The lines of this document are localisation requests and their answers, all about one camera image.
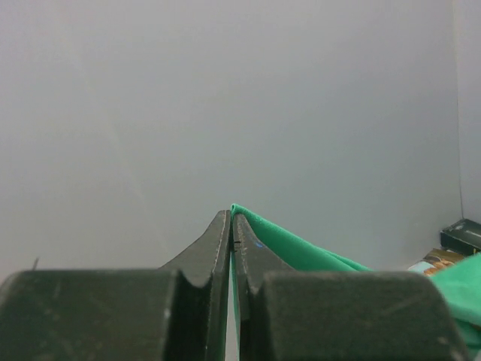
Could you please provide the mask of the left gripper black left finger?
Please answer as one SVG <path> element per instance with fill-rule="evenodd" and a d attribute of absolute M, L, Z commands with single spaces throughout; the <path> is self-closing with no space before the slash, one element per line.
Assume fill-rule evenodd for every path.
<path fill-rule="evenodd" d="M 1 287 L 3 360 L 222 360 L 230 213 L 160 268 L 17 272 Z"/>

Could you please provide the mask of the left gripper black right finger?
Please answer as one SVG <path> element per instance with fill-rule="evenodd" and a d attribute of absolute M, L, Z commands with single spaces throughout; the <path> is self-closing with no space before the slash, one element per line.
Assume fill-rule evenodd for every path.
<path fill-rule="evenodd" d="M 466 360 L 443 297 L 412 272 L 301 272 L 232 223 L 242 360 Z"/>

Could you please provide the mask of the green garment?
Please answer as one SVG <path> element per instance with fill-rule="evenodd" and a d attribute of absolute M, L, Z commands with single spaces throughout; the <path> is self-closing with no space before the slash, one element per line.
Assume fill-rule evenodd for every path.
<path fill-rule="evenodd" d="M 369 272 L 371 269 L 317 247 L 290 231 L 233 204 L 231 216 L 245 216 L 257 238 L 291 267 L 301 271 Z M 470 256 L 431 276 L 454 317 L 472 360 L 480 359 L 480 255 Z"/>

